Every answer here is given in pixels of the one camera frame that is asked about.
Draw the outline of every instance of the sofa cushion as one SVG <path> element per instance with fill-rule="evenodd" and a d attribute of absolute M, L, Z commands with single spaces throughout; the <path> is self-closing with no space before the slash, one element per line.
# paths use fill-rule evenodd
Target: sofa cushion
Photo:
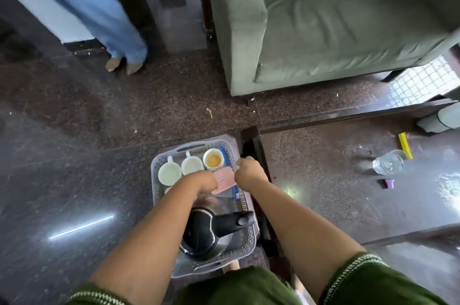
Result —
<path fill-rule="evenodd" d="M 255 82 L 418 58 L 449 31 L 423 0 L 264 0 L 268 10 Z"/>

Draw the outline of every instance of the kettle handle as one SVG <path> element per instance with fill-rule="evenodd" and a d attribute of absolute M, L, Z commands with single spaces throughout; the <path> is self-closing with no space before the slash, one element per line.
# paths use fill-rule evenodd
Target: kettle handle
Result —
<path fill-rule="evenodd" d="M 213 219 L 213 231 L 217 237 L 224 237 L 254 224 L 256 214 L 253 211 L 237 211 L 217 215 Z"/>

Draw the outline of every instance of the sofa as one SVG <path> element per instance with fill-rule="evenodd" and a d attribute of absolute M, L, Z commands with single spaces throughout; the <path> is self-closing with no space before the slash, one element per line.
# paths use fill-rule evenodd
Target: sofa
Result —
<path fill-rule="evenodd" d="M 231 95 L 429 63 L 460 42 L 460 0 L 211 0 Z"/>

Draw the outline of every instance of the gray perforated basket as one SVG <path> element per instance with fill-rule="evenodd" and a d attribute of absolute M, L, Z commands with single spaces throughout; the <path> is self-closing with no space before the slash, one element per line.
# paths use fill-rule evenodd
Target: gray perforated basket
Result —
<path fill-rule="evenodd" d="M 230 166 L 233 171 L 236 170 L 236 162 L 240 158 L 238 152 L 238 145 L 236 140 L 229 135 L 221 135 L 216 138 L 205 139 L 202 141 L 190 142 L 180 145 L 176 148 L 164 148 L 160 150 L 152 161 L 150 167 L 152 173 L 152 191 L 153 203 L 156 204 L 167 189 L 166 186 L 158 180 L 158 170 L 167 162 L 167 157 L 172 156 L 173 160 L 179 165 L 185 159 L 185 151 L 190 151 L 192 156 L 203 158 L 204 152 L 210 148 L 222 147 L 229 159 Z M 253 211 L 254 206 L 251 196 L 238 188 L 239 199 L 232 196 L 232 190 L 228 189 L 221 194 L 220 197 L 223 204 L 229 211 Z M 233 233 L 233 238 L 228 245 L 227 249 L 221 255 L 218 255 L 207 261 L 196 261 L 178 252 L 172 278 L 183 277 L 188 275 L 204 274 L 210 271 L 217 270 L 234 260 L 241 259 L 250 255 L 256 246 L 256 230 L 258 230 L 257 223 L 247 229 L 240 230 Z"/>

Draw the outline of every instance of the white cup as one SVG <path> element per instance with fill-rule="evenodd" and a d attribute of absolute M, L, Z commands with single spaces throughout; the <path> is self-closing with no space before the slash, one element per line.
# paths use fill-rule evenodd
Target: white cup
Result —
<path fill-rule="evenodd" d="M 212 156 L 212 155 L 217 155 L 220 158 L 220 163 L 219 163 L 219 165 L 217 167 L 210 167 L 209 165 L 207 165 L 207 158 L 209 156 Z M 221 168 L 223 168 L 225 166 L 224 155 L 222 154 L 222 152 L 219 149 L 210 148 L 203 155 L 203 163 L 204 163 L 204 166 L 206 167 L 206 169 L 208 169 L 210 171 L 219 170 L 219 169 L 221 169 Z"/>
<path fill-rule="evenodd" d="M 182 171 L 180 165 L 173 161 L 172 156 L 168 156 L 168 162 L 162 165 L 158 171 L 158 180 L 164 186 L 173 186 L 181 177 Z"/>
<path fill-rule="evenodd" d="M 187 175 L 199 170 L 204 170 L 204 164 L 199 157 L 191 156 L 190 151 L 186 151 L 185 155 L 187 158 L 182 161 L 182 165 L 180 166 L 182 174 Z"/>

